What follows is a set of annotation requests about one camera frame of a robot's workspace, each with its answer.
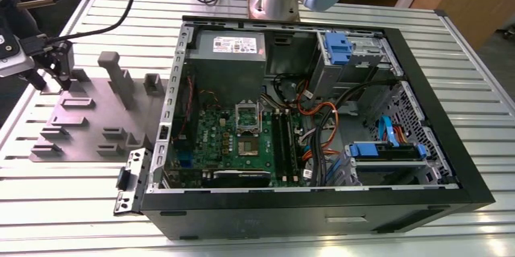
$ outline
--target green circuit board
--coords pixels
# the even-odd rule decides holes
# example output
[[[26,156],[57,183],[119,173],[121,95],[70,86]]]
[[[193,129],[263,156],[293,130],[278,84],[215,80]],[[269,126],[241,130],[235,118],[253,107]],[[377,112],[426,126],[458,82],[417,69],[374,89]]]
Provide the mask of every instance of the green circuit board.
[[[201,113],[194,168],[269,168],[274,171],[271,112],[263,113],[263,129],[257,156],[239,156],[239,136],[234,110],[209,109]]]
[[[262,132],[257,135],[237,133],[237,115],[234,110],[206,109],[201,112],[198,137],[194,149],[191,169],[197,170],[265,170],[271,173],[273,187],[303,186],[303,180],[298,177],[294,181],[283,181],[277,177],[274,158],[274,130],[273,112],[263,112]],[[246,125],[255,123],[251,115],[242,116]],[[293,116],[294,127],[301,126],[301,117]],[[201,183],[191,176],[187,187],[197,187]]]

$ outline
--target slotted aluminum surface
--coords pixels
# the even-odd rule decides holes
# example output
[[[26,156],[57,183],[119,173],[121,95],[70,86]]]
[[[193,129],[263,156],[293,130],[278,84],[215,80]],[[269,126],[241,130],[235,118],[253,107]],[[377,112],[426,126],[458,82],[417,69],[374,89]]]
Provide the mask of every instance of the slotted aluminum surface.
[[[118,21],[126,0],[83,0],[65,33]],[[137,0],[122,27],[75,40],[77,66],[91,77],[102,51],[118,51],[131,76],[169,77],[185,14],[246,17],[247,0]],[[29,89],[0,131],[0,252],[81,256],[509,256],[515,255],[514,104],[453,26],[433,11],[337,5],[302,8],[306,22],[401,29],[455,124],[497,203],[406,234],[258,240],[169,241],[146,217],[113,216],[121,163],[33,163],[30,149],[58,96]]]

